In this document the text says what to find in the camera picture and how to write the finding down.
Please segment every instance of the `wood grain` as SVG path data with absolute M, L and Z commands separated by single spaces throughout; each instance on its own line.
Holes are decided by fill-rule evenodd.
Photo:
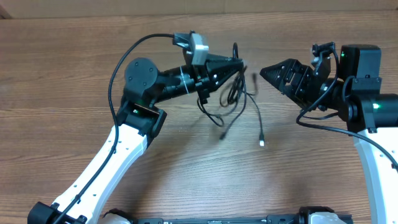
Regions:
M 397 0 L 0 0 L 16 19 L 216 14 L 247 12 L 311 12 L 395 10 Z
M 376 44 L 382 49 L 382 92 L 398 90 L 396 11 L 2 20 L 0 223 L 25 223 L 37 201 L 50 204 L 100 149 L 113 123 L 109 78 L 125 50 L 147 34 L 191 29 L 207 36 L 214 54 L 231 55 L 236 41 L 249 73 L 287 58 L 309 64 L 314 42 Z M 160 70 L 183 64 L 168 39 L 148 40 L 127 62 L 136 57 L 150 57 Z M 116 107 L 126 64 L 114 83 Z M 266 149 L 258 146 L 250 103 L 224 141 L 218 140 L 223 130 L 196 107 L 196 94 L 160 103 L 169 115 L 159 137 L 128 170 L 104 211 L 258 217 L 324 205 L 370 223 L 352 139 L 297 126 L 297 106 L 265 80 L 259 89 Z M 211 111 L 219 109 L 218 94 L 207 106 Z M 325 124 L 345 127 L 338 119 Z

